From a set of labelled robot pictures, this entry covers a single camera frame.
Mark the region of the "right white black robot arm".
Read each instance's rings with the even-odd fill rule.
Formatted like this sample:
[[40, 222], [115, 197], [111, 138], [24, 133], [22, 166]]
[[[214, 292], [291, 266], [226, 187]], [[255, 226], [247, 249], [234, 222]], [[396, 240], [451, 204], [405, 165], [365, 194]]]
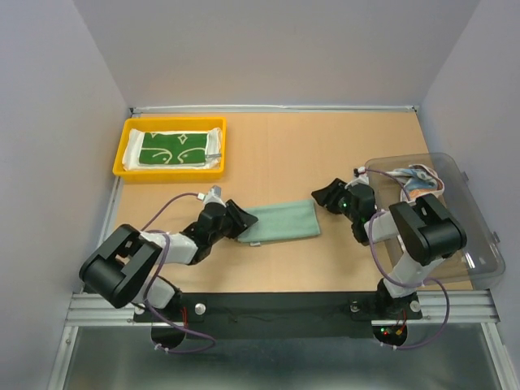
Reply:
[[334, 179], [311, 196], [328, 212], [345, 216], [356, 241], [370, 246], [372, 254], [376, 254], [376, 243], [398, 236], [403, 241], [405, 250], [390, 273], [375, 260], [383, 278], [374, 297], [361, 308], [373, 318], [385, 319], [404, 310], [431, 272], [467, 243], [463, 226], [433, 194], [377, 210], [371, 186]]

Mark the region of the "yellow plastic tray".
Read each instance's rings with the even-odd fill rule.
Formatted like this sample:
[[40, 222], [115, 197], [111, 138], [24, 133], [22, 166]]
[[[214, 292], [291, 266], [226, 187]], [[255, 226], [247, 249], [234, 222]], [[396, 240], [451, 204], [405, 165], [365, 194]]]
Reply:
[[[213, 128], [221, 128], [223, 131], [223, 156], [216, 168], [195, 170], [147, 170], [125, 171], [123, 167], [124, 151], [128, 144], [129, 134], [132, 129], [143, 132], [162, 131], [208, 131]], [[149, 117], [128, 119], [119, 140], [113, 173], [133, 183], [159, 183], [159, 182], [203, 182], [215, 181], [223, 177], [226, 162], [227, 120], [224, 117]]]

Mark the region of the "aluminium rail back edge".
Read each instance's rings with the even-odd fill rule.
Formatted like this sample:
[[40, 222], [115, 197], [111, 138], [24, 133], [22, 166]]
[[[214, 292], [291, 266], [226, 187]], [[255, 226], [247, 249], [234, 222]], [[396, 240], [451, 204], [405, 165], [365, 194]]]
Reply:
[[271, 105], [271, 104], [230, 104], [230, 105], [177, 105], [177, 106], [135, 106], [131, 107], [132, 117], [144, 114], [201, 114], [201, 113], [285, 113], [285, 112], [412, 112], [414, 105]]

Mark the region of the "aluminium frame rail front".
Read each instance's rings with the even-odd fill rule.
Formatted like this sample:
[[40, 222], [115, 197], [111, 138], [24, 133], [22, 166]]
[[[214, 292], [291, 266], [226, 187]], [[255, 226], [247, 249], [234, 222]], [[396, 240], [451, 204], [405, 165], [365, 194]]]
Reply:
[[[450, 291], [450, 324], [498, 323], [500, 316], [488, 291]], [[202, 323], [211, 315], [229, 315], [233, 321], [248, 319], [294, 319], [309, 314], [329, 319], [339, 314], [347, 319], [371, 319], [373, 324], [391, 323], [396, 315], [376, 317], [367, 313], [372, 292], [239, 292], [185, 293], [181, 298], [188, 308], [188, 322]], [[114, 308], [97, 294], [75, 294], [66, 317], [69, 327], [116, 327], [145, 325], [133, 305]]]

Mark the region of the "clear plastic storage bin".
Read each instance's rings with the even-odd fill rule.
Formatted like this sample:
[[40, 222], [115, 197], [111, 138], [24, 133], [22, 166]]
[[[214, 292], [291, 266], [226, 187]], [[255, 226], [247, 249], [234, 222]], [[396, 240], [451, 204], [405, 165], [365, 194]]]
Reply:
[[504, 259], [470, 190], [467, 178], [452, 157], [444, 153], [408, 154], [373, 158], [365, 163], [370, 186], [375, 191], [376, 204], [387, 209], [399, 202], [401, 188], [376, 171], [394, 171], [422, 164], [431, 168], [444, 182], [439, 200], [461, 223], [466, 231], [466, 247], [444, 260], [430, 274], [448, 288], [484, 290], [496, 285], [505, 271]]

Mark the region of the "orange and green printed towel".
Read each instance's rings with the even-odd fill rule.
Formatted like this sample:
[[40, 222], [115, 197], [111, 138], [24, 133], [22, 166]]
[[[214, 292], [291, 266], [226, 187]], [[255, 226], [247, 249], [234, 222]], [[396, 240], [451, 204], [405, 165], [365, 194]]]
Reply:
[[402, 184], [400, 200], [402, 202], [414, 201], [418, 197], [432, 194], [440, 197], [444, 194], [444, 181], [437, 172], [423, 164], [412, 164], [407, 168], [397, 168], [387, 171]]

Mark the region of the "light teal towel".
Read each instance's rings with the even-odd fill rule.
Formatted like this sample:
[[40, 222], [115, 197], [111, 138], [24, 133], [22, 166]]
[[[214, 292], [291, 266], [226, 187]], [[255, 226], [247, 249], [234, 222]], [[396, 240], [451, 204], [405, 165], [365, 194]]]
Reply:
[[321, 234], [314, 202], [310, 199], [248, 207], [245, 211], [258, 221], [236, 238], [240, 243], [261, 245]]

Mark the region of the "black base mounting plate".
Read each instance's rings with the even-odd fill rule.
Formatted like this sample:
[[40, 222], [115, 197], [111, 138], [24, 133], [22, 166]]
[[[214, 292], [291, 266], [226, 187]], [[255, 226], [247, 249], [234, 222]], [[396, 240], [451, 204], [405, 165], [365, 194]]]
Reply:
[[371, 338], [377, 321], [421, 319], [410, 308], [417, 300], [414, 294], [379, 310], [375, 292], [185, 292], [159, 313], [182, 323], [186, 310], [188, 328], [216, 340]]

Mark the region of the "white terry towel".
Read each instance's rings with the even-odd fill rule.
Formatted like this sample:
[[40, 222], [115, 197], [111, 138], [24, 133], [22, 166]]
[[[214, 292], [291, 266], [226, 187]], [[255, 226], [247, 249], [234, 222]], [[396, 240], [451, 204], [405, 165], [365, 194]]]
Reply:
[[132, 129], [129, 134], [128, 144], [123, 152], [123, 169], [125, 171], [147, 171], [147, 170], [181, 170], [181, 169], [195, 169], [205, 170], [216, 168], [221, 161], [223, 156], [223, 131], [221, 128], [213, 128], [208, 131], [162, 131], [166, 133], [172, 132], [205, 132], [207, 134], [207, 146], [206, 146], [206, 163], [202, 166], [177, 166], [167, 167], [161, 166], [144, 166], [138, 162], [139, 149], [143, 137], [146, 132]]

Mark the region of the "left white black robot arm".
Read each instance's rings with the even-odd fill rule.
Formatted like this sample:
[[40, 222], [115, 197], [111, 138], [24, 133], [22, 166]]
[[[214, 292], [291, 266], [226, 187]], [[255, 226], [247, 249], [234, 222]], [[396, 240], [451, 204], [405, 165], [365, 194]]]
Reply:
[[155, 293], [165, 284], [152, 281], [150, 272], [159, 257], [186, 266], [206, 259], [222, 240], [236, 239], [258, 223], [258, 217], [233, 200], [205, 201], [197, 220], [176, 234], [138, 230], [122, 224], [91, 254], [79, 270], [85, 286], [119, 309], [144, 302], [146, 287]]

